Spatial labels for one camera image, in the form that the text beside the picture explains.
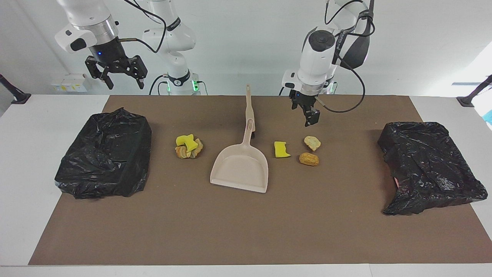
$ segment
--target dustpan pan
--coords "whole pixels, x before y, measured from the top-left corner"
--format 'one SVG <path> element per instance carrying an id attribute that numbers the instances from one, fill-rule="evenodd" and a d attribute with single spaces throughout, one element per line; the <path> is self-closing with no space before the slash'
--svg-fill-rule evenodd
<path id="1" fill-rule="evenodd" d="M 265 193 L 268 185 L 268 163 L 265 155 L 250 145 L 254 129 L 250 97 L 248 90 L 246 93 L 248 117 L 243 142 L 229 146 L 219 153 L 210 173 L 210 183 Z"/>

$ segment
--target trash piece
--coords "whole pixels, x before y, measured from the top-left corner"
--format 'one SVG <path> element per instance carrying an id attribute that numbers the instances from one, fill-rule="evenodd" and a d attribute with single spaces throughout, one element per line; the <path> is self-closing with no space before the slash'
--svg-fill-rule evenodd
<path id="1" fill-rule="evenodd" d="M 285 148 L 286 142 L 284 141 L 275 141 L 275 157 L 276 158 L 287 158 L 290 157 L 290 154 L 287 154 L 287 149 Z"/>
<path id="2" fill-rule="evenodd" d="M 305 137 L 304 143 L 313 151 L 316 151 L 316 149 L 318 149 L 321 146 L 321 142 L 319 141 L 319 139 L 313 136 Z"/>
<path id="3" fill-rule="evenodd" d="M 176 138 L 176 146 L 186 145 L 186 151 L 191 152 L 198 147 L 198 144 L 194 141 L 193 134 L 188 136 L 179 136 Z"/>
<path id="4" fill-rule="evenodd" d="M 315 167 L 319 164 L 318 156 L 311 153 L 302 153 L 299 156 L 299 161 L 301 162 L 301 164 L 312 166 L 312 167 Z"/>
<path id="5" fill-rule="evenodd" d="M 421 213 L 487 198 L 485 187 L 441 124 L 388 123 L 377 143 L 397 189 L 384 214 Z"/>
<path id="6" fill-rule="evenodd" d="M 177 146 L 174 150 L 176 150 L 176 155 L 180 159 L 186 159 L 191 156 L 191 152 L 186 152 L 186 146 L 184 145 Z"/>
<path id="7" fill-rule="evenodd" d="M 195 139 L 195 142 L 198 144 L 198 147 L 197 147 L 195 150 L 193 150 L 193 151 L 191 151 L 191 152 L 190 152 L 190 154 L 191 154 L 191 155 L 190 155 L 190 158 L 191 158 L 191 159 L 196 158 L 196 157 L 198 156 L 198 154 L 199 154 L 199 153 L 202 151 L 202 149 L 203 149 L 203 143 L 201 142 L 201 140 L 200 140 L 199 138 Z"/>
<path id="8" fill-rule="evenodd" d="M 147 119 L 123 108 L 92 115 L 61 159 L 56 186 L 76 199 L 144 190 L 151 136 Z"/>

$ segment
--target white table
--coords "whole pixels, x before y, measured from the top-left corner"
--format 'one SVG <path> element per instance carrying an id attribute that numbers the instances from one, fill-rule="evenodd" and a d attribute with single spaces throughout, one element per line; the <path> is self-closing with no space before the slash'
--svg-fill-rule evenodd
<path id="1" fill-rule="evenodd" d="M 74 138 L 108 96 L 33 95 L 0 117 L 0 277 L 6 276 L 491 276 L 492 264 L 261 266 L 27 266 L 61 195 L 53 178 Z M 450 131 L 492 192 L 492 132 L 453 98 L 411 97 L 424 121 Z M 472 204 L 492 237 L 492 200 Z"/>

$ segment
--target blue object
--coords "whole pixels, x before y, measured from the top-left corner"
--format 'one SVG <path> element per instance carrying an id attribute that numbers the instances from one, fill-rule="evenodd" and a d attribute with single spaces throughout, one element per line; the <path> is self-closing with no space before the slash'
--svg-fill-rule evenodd
<path id="1" fill-rule="evenodd" d="M 486 113 L 482 118 L 486 121 L 492 124 L 492 110 Z"/>

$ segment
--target yellow sponge piece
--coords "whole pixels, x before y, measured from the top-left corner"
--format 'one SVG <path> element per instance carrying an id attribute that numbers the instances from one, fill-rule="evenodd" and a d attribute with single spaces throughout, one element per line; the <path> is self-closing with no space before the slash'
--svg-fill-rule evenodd
<path id="1" fill-rule="evenodd" d="M 287 149 L 285 148 L 286 142 L 284 141 L 275 141 L 275 157 L 276 158 L 287 158 L 290 157 L 290 154 L 287 154 Z"/>
<path id="2" fill-rule="evenodd" d="M 193 134 L 179 136 L 176 138 L 176 146 L 186 145 L 186 152 L 191 152 L 198 147 L 198 143 L 193 140 Z"/>

